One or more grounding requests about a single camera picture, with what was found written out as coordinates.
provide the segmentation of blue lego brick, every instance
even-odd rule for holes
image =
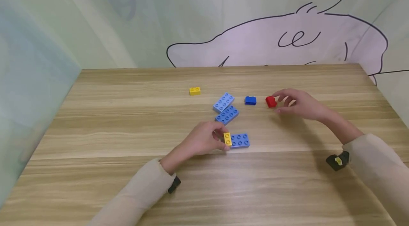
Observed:
[[[246,96],[244,99],[244,104],[256,105],[257,99],[254,96]]]
[[[231,96],[229,93],[224,94],[218,102],[213,105],[213,110],[221,113],[224,111],[231,103],[234,101],[234,96]]]
[[[231,149],[248,148],[249,146],[250,140],[247,133],[231,135]]]
[[[226,110],[224,110],[216,117],[216,121],[227,125],[230,121],[236,118],[238,114],[239,111],[233,105],[230,105]]]

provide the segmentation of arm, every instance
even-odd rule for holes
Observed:
[[[220,122],[199,123],[190,134],[161,160],[153,159],[91,220],[89,226],[135,226],[146,210],[167,192],[176,169],[195,155],[212,150],[229,150],[219,136],[228,132]]]
[[[279,114],[294,114],[325,124],[350,153],[350,166],[371,189],[397,226],[409,225],[409,168],[380,138],[364,135],[337,112],[320,104],[304,91],[283,89],[275,92],[284,107]]]

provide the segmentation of yellow lego brick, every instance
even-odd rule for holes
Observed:
[[[224,143],[231,146],[231,136],[230,133],[224,133]]]
[[[200,87],[192,87],[189,89],[191,96],[198,96],[200,94]]]

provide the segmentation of cartoon drawing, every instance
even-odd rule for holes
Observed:
[[[174,67],[359,63],[376,84],[388,40],[369,22],[327,12],[341,1],[322,11],[310,2],[294,13],[244,22],[206,42],[176,43],[167,57]]]

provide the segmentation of sleeve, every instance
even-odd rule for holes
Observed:
[[[167,192],[175,177],[162,168],[158,158],[149,161],[88,226],[135,226],[143,213]]]
[[[384,141],[366,134],[344,145],[350,166],[396,226],[409,225],[409,168]]]

